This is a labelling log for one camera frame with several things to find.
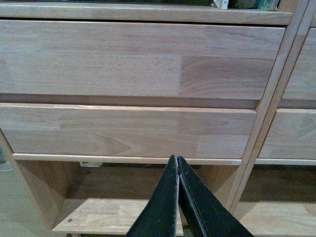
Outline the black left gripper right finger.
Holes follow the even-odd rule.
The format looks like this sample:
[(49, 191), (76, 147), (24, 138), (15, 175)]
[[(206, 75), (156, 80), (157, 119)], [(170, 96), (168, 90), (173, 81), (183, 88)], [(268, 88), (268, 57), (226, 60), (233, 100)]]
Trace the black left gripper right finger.
[(178, 157), (179, 208), (185, 237), (251, 237), (183, 157)]

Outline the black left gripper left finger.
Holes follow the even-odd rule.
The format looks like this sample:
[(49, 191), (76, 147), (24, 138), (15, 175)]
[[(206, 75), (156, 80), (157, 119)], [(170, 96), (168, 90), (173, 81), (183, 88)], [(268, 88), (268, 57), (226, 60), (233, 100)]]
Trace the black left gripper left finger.
[(147, 205), (127, 237), (175, 237), (179, 195), (177, 158), (172, 155)]

